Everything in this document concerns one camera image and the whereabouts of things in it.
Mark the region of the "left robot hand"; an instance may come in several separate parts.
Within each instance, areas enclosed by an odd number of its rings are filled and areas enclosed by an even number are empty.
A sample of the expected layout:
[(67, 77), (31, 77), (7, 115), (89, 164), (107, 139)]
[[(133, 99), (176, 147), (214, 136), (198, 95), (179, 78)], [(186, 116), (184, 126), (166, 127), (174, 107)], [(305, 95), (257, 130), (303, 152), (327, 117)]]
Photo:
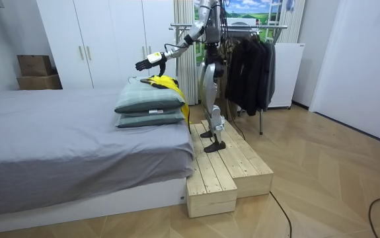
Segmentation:
[(155, 52), (149, 54), (146, 59), (139, 61), (135, 64), (135, 68), (138, 71), (144, 69), (151, 69), (152, 67), (159, 66), (161, 71), (166, 69), (167, 58), (162, 52)]

